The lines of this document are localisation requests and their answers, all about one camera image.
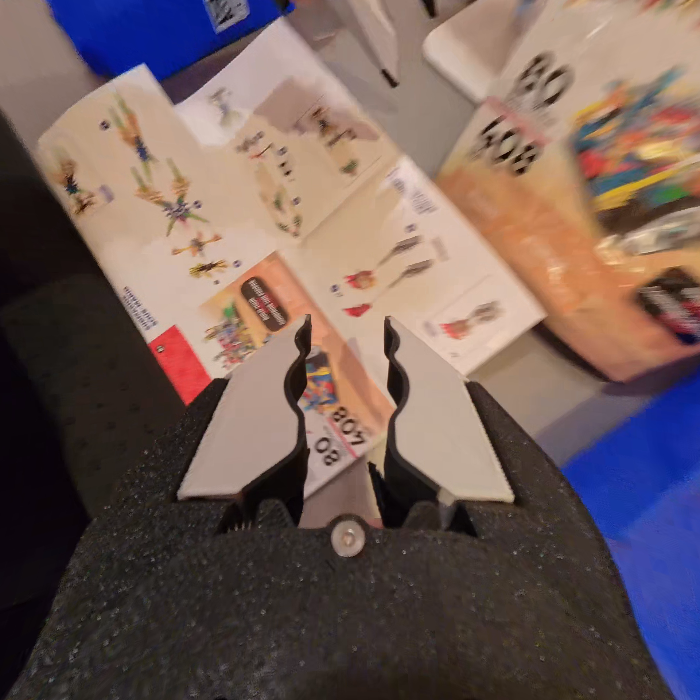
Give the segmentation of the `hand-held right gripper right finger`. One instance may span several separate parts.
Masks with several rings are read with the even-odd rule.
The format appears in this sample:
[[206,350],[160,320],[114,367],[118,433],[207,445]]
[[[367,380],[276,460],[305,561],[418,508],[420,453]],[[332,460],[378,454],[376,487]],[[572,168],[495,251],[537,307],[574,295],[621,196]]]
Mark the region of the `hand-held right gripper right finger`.
[[469,382],[393,316],[384,320],[384,354],[396,407],[383,460],[383,526],[407,527],[424,504],[438,529],[469,529],[468,504],[515,505]]

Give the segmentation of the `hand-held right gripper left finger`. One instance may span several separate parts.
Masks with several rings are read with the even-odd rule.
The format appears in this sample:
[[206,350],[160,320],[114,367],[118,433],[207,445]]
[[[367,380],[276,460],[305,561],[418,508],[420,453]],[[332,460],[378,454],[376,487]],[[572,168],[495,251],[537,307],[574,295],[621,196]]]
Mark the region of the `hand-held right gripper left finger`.
[[178,501],[235,501],[254,516],[281,501],[299,523],[310,449],[299,402],[312,319],[303,314],[232,372],[180,483]]

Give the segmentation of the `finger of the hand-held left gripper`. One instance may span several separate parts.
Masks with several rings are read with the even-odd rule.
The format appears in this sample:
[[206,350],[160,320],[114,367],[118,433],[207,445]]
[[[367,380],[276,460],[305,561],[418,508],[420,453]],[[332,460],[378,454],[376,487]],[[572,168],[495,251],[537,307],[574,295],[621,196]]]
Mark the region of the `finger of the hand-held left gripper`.
[[382,76],[392,88],[400,78],[399,42],[384,1],[347,1]]

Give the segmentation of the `toy instruction sheet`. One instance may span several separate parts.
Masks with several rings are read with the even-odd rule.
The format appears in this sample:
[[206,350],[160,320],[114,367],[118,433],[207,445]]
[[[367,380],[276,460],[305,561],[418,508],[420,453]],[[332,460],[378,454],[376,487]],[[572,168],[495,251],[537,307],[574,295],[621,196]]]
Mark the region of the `toy instruction sheet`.
[[462,375],[544,317],[284,18],[176,106],[119,75],[36,157],[184,403],[311,315],[306,495],[386,430],[385,316]]

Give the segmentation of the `white document stand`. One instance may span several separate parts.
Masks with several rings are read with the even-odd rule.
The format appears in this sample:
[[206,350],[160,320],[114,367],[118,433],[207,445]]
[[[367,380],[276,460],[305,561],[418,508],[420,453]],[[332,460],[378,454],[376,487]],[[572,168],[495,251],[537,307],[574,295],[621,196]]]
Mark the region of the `white document stand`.
[[540,9],[538,1],[471,1],[427,35],[424,57],[480,105]]

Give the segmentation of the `black perforated board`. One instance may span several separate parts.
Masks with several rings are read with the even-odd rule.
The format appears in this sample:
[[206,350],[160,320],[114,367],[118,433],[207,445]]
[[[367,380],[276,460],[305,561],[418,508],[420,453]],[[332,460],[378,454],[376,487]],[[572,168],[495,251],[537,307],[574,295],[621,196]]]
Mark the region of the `black perforated board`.
[[185,404],[104,278],[68,276],[21,295],[1,308],[1,330],[93,519]]

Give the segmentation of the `orange toy set bag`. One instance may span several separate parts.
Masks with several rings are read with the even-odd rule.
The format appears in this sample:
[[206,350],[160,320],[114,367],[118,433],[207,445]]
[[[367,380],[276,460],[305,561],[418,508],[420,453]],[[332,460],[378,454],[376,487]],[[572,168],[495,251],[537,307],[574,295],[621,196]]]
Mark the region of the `orange toy set bag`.
[[699,354],[699,2],[547,1],[437,184],[628,381]]

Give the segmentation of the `blue plastic bin with tag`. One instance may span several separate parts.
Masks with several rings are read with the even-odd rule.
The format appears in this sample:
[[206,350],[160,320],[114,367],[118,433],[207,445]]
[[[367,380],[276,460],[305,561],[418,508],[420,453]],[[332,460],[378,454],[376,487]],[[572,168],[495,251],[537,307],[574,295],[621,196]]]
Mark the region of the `blue plastic bin with tag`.
[[295,9],[293,1],[48,1],[52,17],[97,75],[146,65],[169,78]]

